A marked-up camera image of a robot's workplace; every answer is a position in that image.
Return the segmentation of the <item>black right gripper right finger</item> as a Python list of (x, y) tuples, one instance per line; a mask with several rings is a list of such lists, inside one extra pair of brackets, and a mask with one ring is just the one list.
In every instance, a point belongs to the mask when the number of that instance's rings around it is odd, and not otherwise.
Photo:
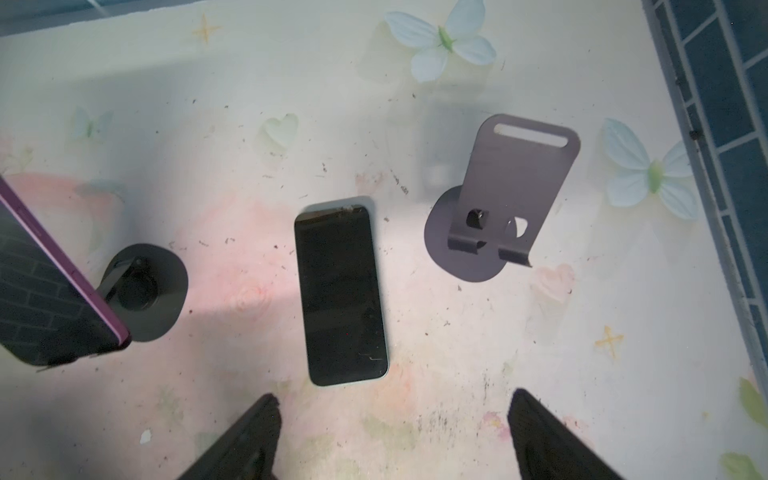
[(514, 391), (507, 421), (522, 479), (621, 479), (527, 390)]

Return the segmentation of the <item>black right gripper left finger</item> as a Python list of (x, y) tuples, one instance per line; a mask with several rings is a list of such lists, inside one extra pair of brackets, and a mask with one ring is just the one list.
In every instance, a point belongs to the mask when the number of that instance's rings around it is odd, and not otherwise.
[(179, 480), (276, 479), (273, 466), (281, 432), (279, 400), (260, 397)]

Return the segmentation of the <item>black phone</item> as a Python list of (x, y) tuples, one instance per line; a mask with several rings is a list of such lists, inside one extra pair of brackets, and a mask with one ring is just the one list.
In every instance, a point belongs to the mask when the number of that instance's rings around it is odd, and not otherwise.
[(303, 212), (294, 236), (311, 382), (383, 377), (389, 356), (369, 210), (348, 204)]

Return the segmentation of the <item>purple metal phone stand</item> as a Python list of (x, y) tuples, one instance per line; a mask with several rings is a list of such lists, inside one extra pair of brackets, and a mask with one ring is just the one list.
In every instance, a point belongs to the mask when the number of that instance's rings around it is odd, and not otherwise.
[(480, 126), (464, 181), (434, 204), (424, 228), (431, 259), (467, 282), (530, 252), (581, 149), (569, 128), (506, 114)]

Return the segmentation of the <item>black back phone stand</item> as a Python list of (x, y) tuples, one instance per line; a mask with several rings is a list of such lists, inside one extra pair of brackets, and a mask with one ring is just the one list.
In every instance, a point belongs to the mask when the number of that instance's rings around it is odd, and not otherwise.
[(152, 244), (130, 245), (109, 263), (99, 295), (137, 342), (168, 333), (182, 313), (188, 274), (180, 257)]

